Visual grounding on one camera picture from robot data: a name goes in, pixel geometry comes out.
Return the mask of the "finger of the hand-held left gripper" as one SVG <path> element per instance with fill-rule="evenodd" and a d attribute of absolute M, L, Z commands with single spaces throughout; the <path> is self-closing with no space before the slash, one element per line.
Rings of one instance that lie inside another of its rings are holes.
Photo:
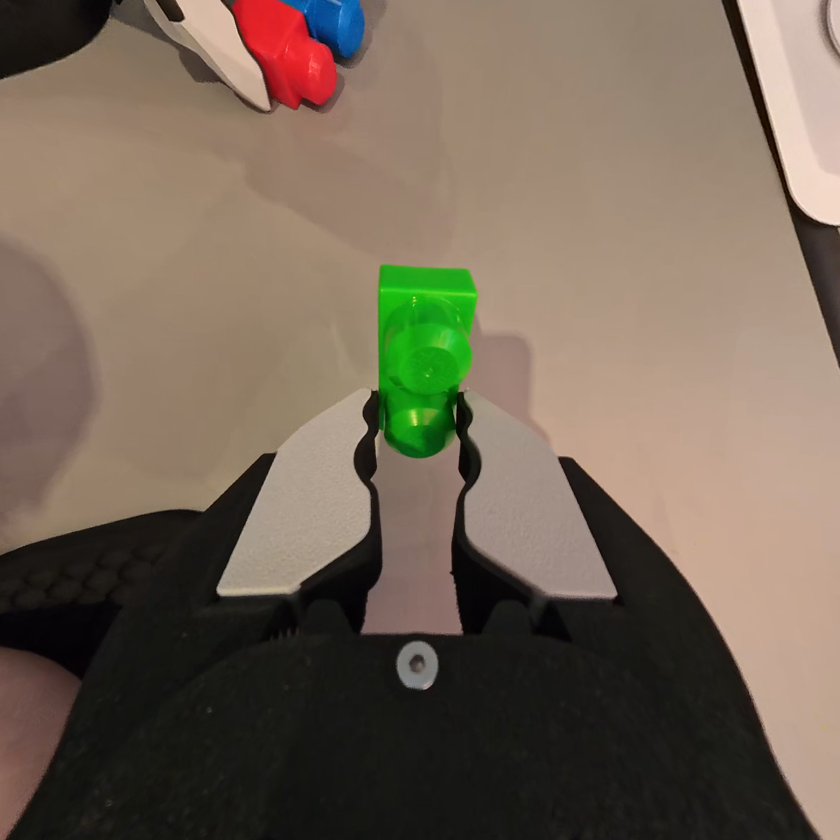
<path fill-rule="evenodd" d="M 145 1 L 143 5 L 169 39 L 192 51 L 240 98 L 261 112 L 272 110 L 263 70 L 226 3 Z"/>

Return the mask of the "grey desk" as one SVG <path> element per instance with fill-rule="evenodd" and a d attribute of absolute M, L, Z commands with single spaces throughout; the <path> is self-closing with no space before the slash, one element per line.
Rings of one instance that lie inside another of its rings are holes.
<path fill-rule="evenodd" d="M 2 81 L 2 550 L 206 507 L 377 373 L 380 264 L 468 268 L 470 384 L 593 476 L 838 838 L 838 364 L 719 2 L 370 2 L 324 110 L 125 2 Z"/>

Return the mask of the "red one-stud block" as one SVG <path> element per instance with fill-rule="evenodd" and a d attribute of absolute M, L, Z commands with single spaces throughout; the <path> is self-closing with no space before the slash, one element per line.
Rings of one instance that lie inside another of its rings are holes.
<path fill-rule="evenodd" d="M 298 109 L 331 99 L 338 80 L 332 52 L 310 36 L 301 11 L 280 1 L 235 1 L 233 14 L 270 102 Z"/>

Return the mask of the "white document stand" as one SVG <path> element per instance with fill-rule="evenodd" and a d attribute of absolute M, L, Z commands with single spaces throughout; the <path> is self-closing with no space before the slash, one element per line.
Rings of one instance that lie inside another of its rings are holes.
<path fill-rule="evenodd" d="M 839 2 L 738 1 L 794 203 L 839 226 Z"/>

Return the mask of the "blue one-stud block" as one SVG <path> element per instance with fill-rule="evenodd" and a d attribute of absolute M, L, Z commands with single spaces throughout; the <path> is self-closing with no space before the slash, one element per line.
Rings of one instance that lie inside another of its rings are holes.
<path fill-rule="evenodd" d="M 327 45 L 343 59 L 360 49 L 365 31 L 364 10 L 359 1 L 300 1 L 311 37 Z"/>

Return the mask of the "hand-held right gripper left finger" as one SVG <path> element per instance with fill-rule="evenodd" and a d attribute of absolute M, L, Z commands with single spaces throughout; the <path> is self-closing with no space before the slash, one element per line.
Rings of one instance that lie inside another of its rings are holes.
<path fill-rule="evenodd" d="M 278 448 L 217 583 L 223 599 L 275 596 L 302 613 L 335 602 L 364 624 L 382 572 L 373 484 L 377 391 L 360 389 L 307 421 Z"/>

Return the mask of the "green two-stud block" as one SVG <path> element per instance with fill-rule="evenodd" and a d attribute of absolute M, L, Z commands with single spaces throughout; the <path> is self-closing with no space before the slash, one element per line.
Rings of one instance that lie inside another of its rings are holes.
<path fill-rule="evenodd" d="M 380 429 L 397 453 L 425 459 L 453 440 L 457 395 L 473 361 L 477 301 L 467 269 L 380 267 Z"/>

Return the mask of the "black textured pad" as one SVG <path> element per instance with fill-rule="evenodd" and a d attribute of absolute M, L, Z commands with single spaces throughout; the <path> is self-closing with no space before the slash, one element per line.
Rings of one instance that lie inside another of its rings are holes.
<path fill-rule="evenodd" d="M 2 553 L 1 645 L 83 678 L 118 614 L 201 514 L 145 513 Z"/>

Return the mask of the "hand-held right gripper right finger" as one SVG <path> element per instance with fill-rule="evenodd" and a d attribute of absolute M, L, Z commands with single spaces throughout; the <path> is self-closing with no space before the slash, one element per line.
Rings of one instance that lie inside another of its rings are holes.
<path fill-rule="evenodd" d="M 502 602 L 536 631 L 561 630 L 557 605 L 614 606 L 617 590 L 559 457 L 530 426 L 475 391 L 458 394 L 453 578 L 464 632 Z"/>

